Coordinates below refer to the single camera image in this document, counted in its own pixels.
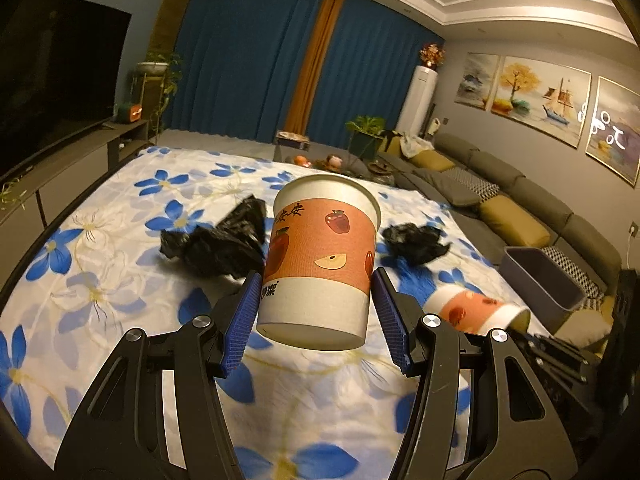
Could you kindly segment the orange fruit paper cup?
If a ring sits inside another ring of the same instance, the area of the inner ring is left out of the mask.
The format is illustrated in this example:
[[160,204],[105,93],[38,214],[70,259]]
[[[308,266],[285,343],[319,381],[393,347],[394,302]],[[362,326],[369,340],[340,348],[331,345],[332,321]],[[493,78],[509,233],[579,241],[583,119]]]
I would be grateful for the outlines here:
[[292,347],[345,351],[366,340],[382,214],[336,174],[300,177],[274,199],[256,330]]

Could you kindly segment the dark plastic trash bin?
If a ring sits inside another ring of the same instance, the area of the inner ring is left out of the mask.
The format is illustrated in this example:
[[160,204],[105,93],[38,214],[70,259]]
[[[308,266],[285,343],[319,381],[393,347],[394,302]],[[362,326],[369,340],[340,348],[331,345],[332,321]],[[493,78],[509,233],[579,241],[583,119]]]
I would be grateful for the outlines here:
[[582,288],[539,248],[504,248],[499,273],[552,334],[586,299]]

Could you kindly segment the grey white near cushion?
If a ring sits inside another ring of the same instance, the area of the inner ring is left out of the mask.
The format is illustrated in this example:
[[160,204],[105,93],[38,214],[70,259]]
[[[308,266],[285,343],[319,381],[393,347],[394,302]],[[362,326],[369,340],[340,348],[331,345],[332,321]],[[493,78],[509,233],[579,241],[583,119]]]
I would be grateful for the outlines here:
[[578,310],[554,334],[556,339],[579,349],[600,348],[611,333],[612,324],[596,310]]

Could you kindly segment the black white patterned cushion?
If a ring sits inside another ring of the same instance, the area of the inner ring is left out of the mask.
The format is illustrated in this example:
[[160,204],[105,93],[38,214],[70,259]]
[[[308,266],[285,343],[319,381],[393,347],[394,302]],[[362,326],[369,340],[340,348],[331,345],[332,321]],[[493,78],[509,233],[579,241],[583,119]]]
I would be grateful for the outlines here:
[[571,258],[568,258],[560,248],[548,246],[542,248],[542,252],[580,286],[589,300],[596,300],[602,297],[601,289],[597,283]]

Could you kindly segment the yellow cushion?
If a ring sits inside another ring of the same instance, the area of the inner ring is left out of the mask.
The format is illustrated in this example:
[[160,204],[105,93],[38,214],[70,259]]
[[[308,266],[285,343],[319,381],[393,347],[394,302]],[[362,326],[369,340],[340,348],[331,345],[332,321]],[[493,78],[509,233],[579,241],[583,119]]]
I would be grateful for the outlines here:
[[435,150],[425,150],[410,158],[410,162],[418,168],[443,172],[454,168],[456,164],[443,154]]
[[550,243],[550,232],[508,196],[480,203],[480,218],[509,246],[543,248]]

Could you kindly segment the grey sectional sofa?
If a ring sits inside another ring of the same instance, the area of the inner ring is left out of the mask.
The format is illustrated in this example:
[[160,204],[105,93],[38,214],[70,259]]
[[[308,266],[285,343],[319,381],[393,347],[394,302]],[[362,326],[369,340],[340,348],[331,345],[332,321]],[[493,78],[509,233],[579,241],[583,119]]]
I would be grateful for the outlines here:
[[[455,167],[498,185],[499,195],[508,196],[550,232],[550,243],[544,247],[560,248],[597,283],[602,296],[614,294],[622,270],[622,258],[618,250],[587,219],[576,214],[570,206],[520,170],[457,136],[439,133],[435,136],[434,150],[452,160]],[[383,140],[378,157],[393,168],[398,186],[418,191],[429,200],[445,206],[480,254],[495,266],[500,263],[504,248],[509,245],[480,218],[480,205],[471,208],[451,206],[436,188],[413,172],[419,168],[401,153],[400,136]]]

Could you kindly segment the black plastic bag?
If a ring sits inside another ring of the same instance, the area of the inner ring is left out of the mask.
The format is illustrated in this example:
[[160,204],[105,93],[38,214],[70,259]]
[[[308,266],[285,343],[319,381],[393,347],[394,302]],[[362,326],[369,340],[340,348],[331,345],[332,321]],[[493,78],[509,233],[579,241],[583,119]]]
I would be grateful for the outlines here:
[[382,232],[386,249],[394,259],[404,259],[408,266],[422,266],[450,251],[450,243],[442,243],[444,231],[434,226],[403,223]]

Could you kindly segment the tv cabinet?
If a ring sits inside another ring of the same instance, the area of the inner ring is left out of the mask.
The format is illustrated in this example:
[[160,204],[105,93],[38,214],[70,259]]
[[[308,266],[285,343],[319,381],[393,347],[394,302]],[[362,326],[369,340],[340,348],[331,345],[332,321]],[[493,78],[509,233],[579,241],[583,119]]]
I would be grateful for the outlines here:
[[149,123],[106,122],[1,190],[1,281],[65,209],[149,145]]

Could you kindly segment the right framed painting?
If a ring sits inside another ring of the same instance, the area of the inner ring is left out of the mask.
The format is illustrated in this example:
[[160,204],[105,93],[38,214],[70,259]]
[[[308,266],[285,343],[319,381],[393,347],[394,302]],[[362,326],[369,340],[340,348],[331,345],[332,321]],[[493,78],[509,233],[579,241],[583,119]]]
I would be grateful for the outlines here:
[[639,180],[639,93],[600,76],[585,153],[633,188]]

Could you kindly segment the far yellow cushion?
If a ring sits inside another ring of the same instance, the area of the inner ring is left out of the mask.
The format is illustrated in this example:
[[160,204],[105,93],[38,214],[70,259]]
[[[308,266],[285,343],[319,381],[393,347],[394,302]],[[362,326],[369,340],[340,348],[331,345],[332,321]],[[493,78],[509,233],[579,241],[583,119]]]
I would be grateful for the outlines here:
[[410,162],[418,168],[443,172],[454,168],[456,164],[443,154],[435,150],[425,150],[410,158]]

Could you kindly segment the box on coffee table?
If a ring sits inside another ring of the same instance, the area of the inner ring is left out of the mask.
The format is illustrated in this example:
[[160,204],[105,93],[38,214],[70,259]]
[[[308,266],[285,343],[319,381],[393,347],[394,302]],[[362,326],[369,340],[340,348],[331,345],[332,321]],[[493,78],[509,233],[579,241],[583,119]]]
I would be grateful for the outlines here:
[[295,148],[296,150],[308,151],[310,141],[302,134],[278,130],[274,136],[274,144],[277,146],[285,146],[286,148]]

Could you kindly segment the orange glowing device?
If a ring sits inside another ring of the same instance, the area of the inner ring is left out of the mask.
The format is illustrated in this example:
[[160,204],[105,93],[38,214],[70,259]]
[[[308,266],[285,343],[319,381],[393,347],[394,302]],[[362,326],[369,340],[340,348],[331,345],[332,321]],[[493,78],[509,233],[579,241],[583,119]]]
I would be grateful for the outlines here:
[[115,122],[119,124],[133,124],[142,118],[140,103],[122,103],[117,107]]

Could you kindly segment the potted green plant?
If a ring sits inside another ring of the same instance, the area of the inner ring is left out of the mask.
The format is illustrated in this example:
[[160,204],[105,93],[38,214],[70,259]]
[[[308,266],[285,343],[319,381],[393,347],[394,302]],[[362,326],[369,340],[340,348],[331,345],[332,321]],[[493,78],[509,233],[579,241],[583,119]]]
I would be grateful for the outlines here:
[[386,120],[380,116],[359,115],[346,122],[348,151],[362,160],[372,160],[383,141]]

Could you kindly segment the white standing air conditioner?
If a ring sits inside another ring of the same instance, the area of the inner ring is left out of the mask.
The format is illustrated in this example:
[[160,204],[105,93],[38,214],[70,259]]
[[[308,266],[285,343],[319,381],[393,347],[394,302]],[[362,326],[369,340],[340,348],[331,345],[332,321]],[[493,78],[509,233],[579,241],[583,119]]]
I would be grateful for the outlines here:
[[425,66],[416,66],[395,130],[419,134],[434,96],[438,73]]

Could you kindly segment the wall socket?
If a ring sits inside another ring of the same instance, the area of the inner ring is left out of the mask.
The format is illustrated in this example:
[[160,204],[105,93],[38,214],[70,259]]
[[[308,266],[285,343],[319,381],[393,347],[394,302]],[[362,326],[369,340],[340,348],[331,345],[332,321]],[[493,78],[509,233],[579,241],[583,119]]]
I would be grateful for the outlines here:
[[631,237],[636,237],[639,232],[639,226],[636,222],[631,222],[628,233]]

